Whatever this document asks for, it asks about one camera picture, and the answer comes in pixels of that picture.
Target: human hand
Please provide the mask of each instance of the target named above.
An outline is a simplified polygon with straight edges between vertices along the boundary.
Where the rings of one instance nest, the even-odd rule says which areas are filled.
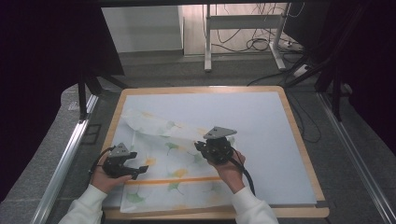
[[[245,156],[237,150],[233,152],[233,159],[239,162],[241,165],[243,165],[246,160]],[[227,161],[227,163],[220,165],[215,165],[211,161],[209,161],[208,163],[215,167],[215,169],[219,173],[220,178],[224,181],[224,183],[228,185],[233,193],[236,193],[240,189],[245,187],[245,184],[242,181],[241,170],[230,161]]]
[[[118,184],[124,183],[125,181],[132,179],[131,175],[124,175],[119,178],[109,177],[102,168],[102,165],[105,162],[107,155],[108,153],[106,153],[101,158],[101,160],[99,160],[99,163],[96,166],[96,169],[93,172],[91,179],[91,184],[104,193],[109,193]]]

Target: wrist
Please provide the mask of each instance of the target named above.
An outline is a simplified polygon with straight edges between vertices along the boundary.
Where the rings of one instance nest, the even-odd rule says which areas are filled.
[[[233,194],[235,194],[236,192],[238,192],[239,190],[241,190],[245,187],[244,182],[239,179],[236,181],[234,180],[234,181],[228,182],[227,185]]]

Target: robotic hand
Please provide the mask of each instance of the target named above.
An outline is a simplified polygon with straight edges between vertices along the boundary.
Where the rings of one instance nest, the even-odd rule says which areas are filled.
[[[127,160],[134,159],[136,155],[136,152],[129,152],[126,146],[120,143],[118,146],[110,149],[110,153],[102,168],[108,176],[113,178],[131,175],[132,179],[137,179],[137,176],[145,173],[149,167],[140,166],[138,169],[135,169],[123,165]]]
[[[204,135],[206,143],[197,142],[195,147],[202,156],[216,165],[224,164],[233,156],[233,147],[225,136],[236,133],[235,130],[214,127]]]

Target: wall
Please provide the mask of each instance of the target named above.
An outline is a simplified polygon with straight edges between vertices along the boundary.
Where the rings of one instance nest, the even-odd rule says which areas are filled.
[[[117,52],[183,49],[181,7],[102,8]]]

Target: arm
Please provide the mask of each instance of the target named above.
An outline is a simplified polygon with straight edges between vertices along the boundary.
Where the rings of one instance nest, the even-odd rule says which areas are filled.
[[[104,156],[99,164],[106,160]],[[69,211],[59,223],[100,223],[102,218],[102,201],[107,194],[118,184],[130,180],[130,175],[119,178],[110,178],[103,171],[101,166],[97,166],[92,175],[91,184],[78,199],[74,200],[69,207]]]
[[[241,164],[245,163],[245,156],[235,151],[233,158]],[[213,165],[219,173],[220,178],[233,192],[232,203],[236,211],[236,223],[278,223],[271,207],[265,202],[257,199],[251,190],[245,187],[242,181],[242,173],[230,162],[222,165]]]

